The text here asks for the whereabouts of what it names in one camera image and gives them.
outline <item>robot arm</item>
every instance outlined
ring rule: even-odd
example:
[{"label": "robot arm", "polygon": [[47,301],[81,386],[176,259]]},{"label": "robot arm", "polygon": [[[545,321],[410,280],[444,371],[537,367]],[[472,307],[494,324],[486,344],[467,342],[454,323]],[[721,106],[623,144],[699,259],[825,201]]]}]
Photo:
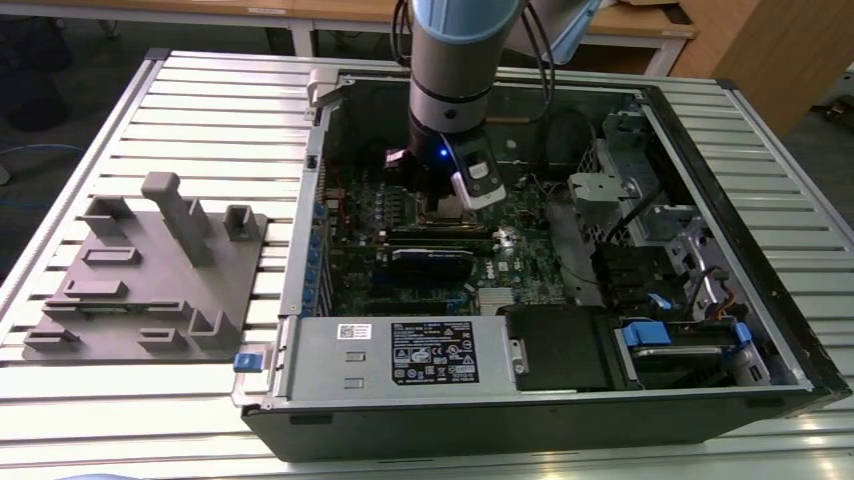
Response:
[{"label": "robot arm", "polygon": [[[601,0],[537,3],[549,8],[555,1],[575,9],[570,28],[555,35],[574,52]],[[410,169],[422,178],[414,182],[416,190],[447,195],[450,179],[452,192],[470,210],[506,197],[483,123],[502,52],[527,6],[527,0],[414,3],[410,141],[403,155],[418,164]]]}]

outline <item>blue latch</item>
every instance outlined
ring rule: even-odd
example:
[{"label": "blue latch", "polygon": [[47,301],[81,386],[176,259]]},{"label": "blue latch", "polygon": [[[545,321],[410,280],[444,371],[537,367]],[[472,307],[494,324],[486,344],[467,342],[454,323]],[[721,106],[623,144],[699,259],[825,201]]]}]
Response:
[{"label": "blue latch", "polygon": [[634,322],[622,328],[626,346],[670,345],[665,322]]},{"label": "blue latch", "polygon": [[662,310],[673,310],[673,303],[670,303],[658,293],[649,293],[647,296],[653,299],[655,305],[658,305]]},{"label": "blue latch", "polygon": [[735,336],[738,337],[739,345],[746,345],[753,341],[753,335],[750,334],[750,329],[745,322],[738,322],[735,324]]},{"label": "blue latch", "polygon": [[235,355],[235,373],[259,373],[264,371],[264,355],[239,353]]}]

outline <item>aluminum extrusion table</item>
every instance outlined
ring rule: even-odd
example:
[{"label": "aluminum extrusion table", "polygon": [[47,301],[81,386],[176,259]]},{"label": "aluminum extrusion table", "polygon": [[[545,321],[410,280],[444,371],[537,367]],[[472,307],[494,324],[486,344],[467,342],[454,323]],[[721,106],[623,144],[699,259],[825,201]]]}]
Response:
[{"label": "aluminum extrusion table", "polygon": [[[135,209],[154,209],[139,197],[151,170],[175,171],[182,194],[200,197],[206,211],[250,203],[271,218],[243,342],[274,339],[311,127],[308,72],[318,66],[396,68],[386,62],[155,53],[162,55],[144,61],[0,290],[0,478],[96,472],[140,478],[854,478],[851,398],[701,445],[287,464],[240,420],[231,365],[28,364],[24,336],[88,234],[76,220],[87,198],[130,195]],[[739,92],[707,80],[559,75],[661,87],[827,352],[853,377],[854,235]],[[250,393],[266,390],[263,374],[244,380]]]}]

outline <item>circuit board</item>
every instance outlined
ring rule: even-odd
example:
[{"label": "circuit board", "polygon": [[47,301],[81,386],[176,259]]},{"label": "circuit board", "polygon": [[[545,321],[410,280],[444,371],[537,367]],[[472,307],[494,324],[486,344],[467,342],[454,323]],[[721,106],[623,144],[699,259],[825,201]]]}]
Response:
[{"label": "circuit board", "polygon": [[[464,217],[463,227],[456,225],[459,238],[439,235],[438,239],[423,234],[424,218],[414,194],[402,187],[370,182],[367,176],[343,184],[334,178],[336,185],[326,194],[334,219],[334,315],[478,315],[478,291],[496,287],[511,289],[514,303],[566,301],[561,265],[543,220],[546,195],[535,184],[508,190],[504,201],[466,213],[471,217]],[[382,265],[400,249],[471,252],[468,278],[455,282],[386,278]]]}]

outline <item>power supply label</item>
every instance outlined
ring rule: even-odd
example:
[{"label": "power supply label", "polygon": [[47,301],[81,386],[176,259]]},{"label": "power supply label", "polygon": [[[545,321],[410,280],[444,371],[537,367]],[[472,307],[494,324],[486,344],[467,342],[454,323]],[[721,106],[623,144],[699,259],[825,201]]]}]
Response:
[{"label": "power supply label", "polygon": [[392,323],[391,366],[398,385],[478,383],[471,322]]}]

